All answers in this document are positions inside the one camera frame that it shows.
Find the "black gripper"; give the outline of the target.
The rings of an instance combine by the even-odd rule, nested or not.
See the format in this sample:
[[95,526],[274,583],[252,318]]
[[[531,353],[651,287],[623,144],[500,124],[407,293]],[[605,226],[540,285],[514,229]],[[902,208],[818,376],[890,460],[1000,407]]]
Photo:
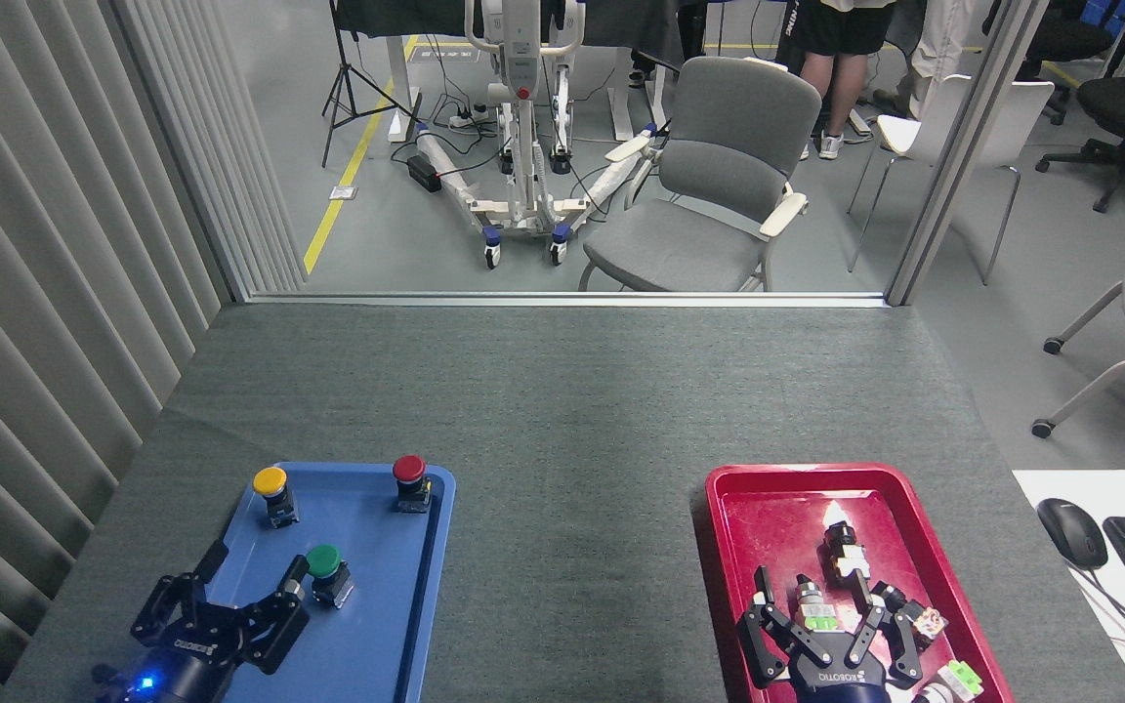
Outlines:
[[776,609],[768,567],[758,566],[753,579],[754,596],[737,620],[737,632],[755,688],[767,690],[786,669],[785,660],[768,650],[767,636],[788,654],[789,681],[798,702],[892,702],[886,691],[884,664],[866,657],[876,632],[883,633],[888,642],[894,684],[922,681],[911,620],[902,613],[909,598],[892,584],[880,580],[871,592],[862,571],[849,571],[843,577],[862,619],[847,654],[821,666],[822,649],[816,643],[813,633]]
[[220,603],[219,628],[162,636],[174,623],[176,609],[183,627],[196,627],[206,586],[228,555],[227,544],[215,539],[194,570],[159,578],[130,627],[147,652],[133,672],[94,666],[97,702],[220,702],[242,664],[274,675],[310,620],[303,605],[302,583],[310,566],[305,557],[295,557],[262,600],[240,609]]

